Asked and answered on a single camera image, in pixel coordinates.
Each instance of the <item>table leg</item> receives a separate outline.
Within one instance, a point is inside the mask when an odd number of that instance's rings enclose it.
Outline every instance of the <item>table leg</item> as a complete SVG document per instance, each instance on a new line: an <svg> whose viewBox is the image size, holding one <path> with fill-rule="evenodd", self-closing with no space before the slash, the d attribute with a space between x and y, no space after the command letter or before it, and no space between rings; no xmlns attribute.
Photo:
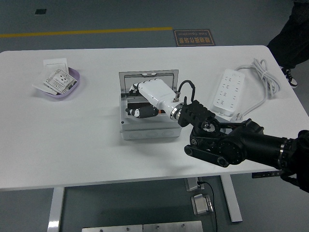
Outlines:
<svg viewBox="0 0 309 232"><path fill-rule="evenodd" d="M64 187L54 188L47 232L59 232Z"/></svg>
<svg viewBox="0 0 309 232"><path fill-rule="evenodd" d="M225 193L225 198L228 206L228 211L231 216L232 222L242 221L240 209L238 206L236 194L234 191L232 179L230 175L221 175L221 181L223 185L223 190Z"/></svg>

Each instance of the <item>box lid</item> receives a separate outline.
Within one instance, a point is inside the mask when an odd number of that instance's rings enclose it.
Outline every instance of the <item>box lid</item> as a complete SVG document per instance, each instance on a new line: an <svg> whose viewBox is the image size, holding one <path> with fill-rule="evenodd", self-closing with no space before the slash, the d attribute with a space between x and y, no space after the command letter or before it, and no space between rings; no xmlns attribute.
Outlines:
<svg viewBox="0 0 309 232"><path fill-rule="evenodd" d="M128 94L133 84L161 79L173 91L177 91L178 70L119 72L121 94Z"/></svg>

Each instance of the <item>purple bowl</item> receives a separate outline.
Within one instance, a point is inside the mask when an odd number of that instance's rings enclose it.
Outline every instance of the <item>purple bowl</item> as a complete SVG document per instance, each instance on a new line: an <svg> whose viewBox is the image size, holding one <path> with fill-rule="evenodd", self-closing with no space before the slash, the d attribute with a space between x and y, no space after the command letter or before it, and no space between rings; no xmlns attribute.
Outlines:
<svg viewBox="0 0 309 232"><path fill-rule="evenodd" d="M54 95L54 94L46 93L44 91L42 91L42 92L47 94L48 96L53 97L53 98L63 98L65 96L67 96L68 94L70 94L76 88L76 86L79 84L79 80L80 80L79 72L77 72L75 69L72 69L72 68L69 67L69 74L76 79L76 83L67 92L65 92L64 94L59 94L59 95Z"/></svg>

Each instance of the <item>white power strip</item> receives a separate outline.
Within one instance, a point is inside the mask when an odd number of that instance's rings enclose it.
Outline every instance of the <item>white power strip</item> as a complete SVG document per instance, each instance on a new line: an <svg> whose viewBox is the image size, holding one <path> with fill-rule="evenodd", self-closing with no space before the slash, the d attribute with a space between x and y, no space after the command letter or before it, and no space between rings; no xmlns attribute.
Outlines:
<svg viewBox="0 0 309 232"><path fill-rule="evenodd" d="M232 116L239 101L244 80L245 74L226 69L213 100L212 109L219 114Z"/></svg>

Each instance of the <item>metal floor plate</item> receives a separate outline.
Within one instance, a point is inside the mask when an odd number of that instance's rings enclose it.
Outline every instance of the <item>metal floor plate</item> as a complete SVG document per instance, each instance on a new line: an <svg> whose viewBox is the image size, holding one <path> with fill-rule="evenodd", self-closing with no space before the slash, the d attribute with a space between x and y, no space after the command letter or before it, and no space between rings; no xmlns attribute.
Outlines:
<svg viewBox="0 0 309 232"><path fill-rule="evenodd" d="M144 225L143 232L203 232L201 221L172 222Z"/></svg>
<svg viewBox="0 0 309 232"><path fill-rule="evenodd" d="M82 232L203 232L201 221L84 228Z"/></svg>
<svg viewBox="0 0 309 232"><path fill-rule="evenodd" d="M143 232L143 225L84 228L82 232Z"/></svg>

